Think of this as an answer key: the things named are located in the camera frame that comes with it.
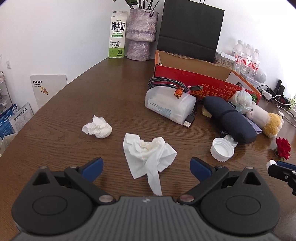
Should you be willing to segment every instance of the open box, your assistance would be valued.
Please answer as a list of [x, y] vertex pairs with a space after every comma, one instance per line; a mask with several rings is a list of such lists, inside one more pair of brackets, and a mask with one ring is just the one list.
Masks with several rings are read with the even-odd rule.
[[219, 96], [224, 100], [245, 88], [258, 103], [260, 92], [234, 71], [215, 64], [157, 50], [154, 76], [178, 80], [186, 86], [201, 85], [204, 89], [190, 91], [197, 97]]

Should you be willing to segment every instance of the plush toy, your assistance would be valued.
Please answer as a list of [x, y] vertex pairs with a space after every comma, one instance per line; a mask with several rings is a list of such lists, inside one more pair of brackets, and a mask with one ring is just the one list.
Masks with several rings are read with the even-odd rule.
[[263, 110], [255, 102], [252, 102], [252, 104], [252, 109], [246, 113], [246, 117], [259, 126], [262, 132], [269, 138], [276, 138], [283, 126], [284, 120], [277, 114]]

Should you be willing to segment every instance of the red rose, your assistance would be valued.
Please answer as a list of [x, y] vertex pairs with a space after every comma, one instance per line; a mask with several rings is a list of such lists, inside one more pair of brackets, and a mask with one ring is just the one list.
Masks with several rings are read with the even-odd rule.
[[289, 152], [291, 151], [291, 146], [288, 142], [287, 139], [284, 139], [284, 138], [277, 138], [276, 139], [276, 144], [277, 144], [277, 152], [278, 152], [278, 155], [279, 157], [281, 158], [285, 158], [286, 160], [289, 159], [289, 156], [291, 156], [289, 154]]

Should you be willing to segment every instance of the white speaker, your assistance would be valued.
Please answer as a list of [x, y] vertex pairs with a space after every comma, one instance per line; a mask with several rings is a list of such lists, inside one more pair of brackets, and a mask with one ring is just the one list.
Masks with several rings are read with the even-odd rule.
[[266, 81], [266, 72], [263, 69], [258, 69], [254, 79], [259, 83], [264, 83]]

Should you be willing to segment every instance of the purple cloth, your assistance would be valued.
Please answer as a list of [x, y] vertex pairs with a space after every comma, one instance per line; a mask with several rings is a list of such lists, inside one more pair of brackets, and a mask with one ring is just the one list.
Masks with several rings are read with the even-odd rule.
[[260, 134], [262, 132], [262, 130], [259, 128], [259, 126], [257, 126], [253, 121], [251, 121], [247, 117], [245, 117], [245, 118], [251, 124], [251, 126], [255, 129], [255, 131], [256, 131], [257, 134]]

